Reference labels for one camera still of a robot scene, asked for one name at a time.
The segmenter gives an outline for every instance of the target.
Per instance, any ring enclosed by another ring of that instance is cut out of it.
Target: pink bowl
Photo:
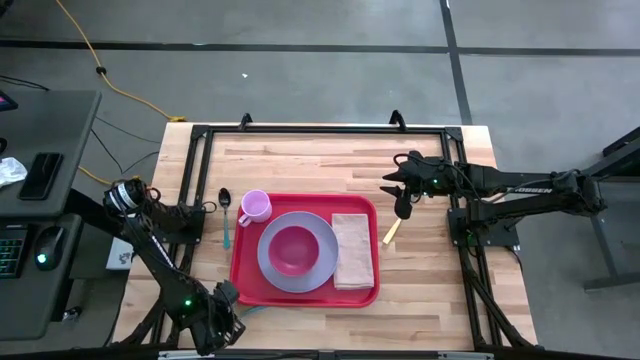
[[[318,261],[318,240],[300,226],[280,230],[269,245],[269,261],[282,275],[302,276]]]

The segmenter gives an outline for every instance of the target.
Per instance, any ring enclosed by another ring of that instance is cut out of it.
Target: keyboard
[[[20,277],[28,235],[27,224],[0,225],[0,279]]]

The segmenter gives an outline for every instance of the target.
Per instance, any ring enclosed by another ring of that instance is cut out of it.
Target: purple plate
[[[282,229],[299,226],[309,230],[318,240],[318,261],[302,276],[285,276],[269,260],[269,245]],[[290,293],[305,293],[322,286],[331,278],[338,266],[338,239],[323,218],[318,215],[294,211],[280,215],[264,229],[258,242],[258,265],[264,277],[273,286]]]

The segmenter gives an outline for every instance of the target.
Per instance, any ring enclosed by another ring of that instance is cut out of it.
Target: spoon
[[[222,188],[218,193],[218,202],[222,209],[224,209],[224,248],[228,249],[231,247],[231,240],[229,240],[229,221],[227,220],[227,208],[229,204],[231,204],[231,194],[229,190]]]

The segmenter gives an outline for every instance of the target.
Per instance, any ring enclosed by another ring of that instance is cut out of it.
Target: computer mouse
[[[63,235],[64,229],[59,226],[50,226],[38,235],[33,248],[38,269],[49,271],[58,266],[62,257]]]

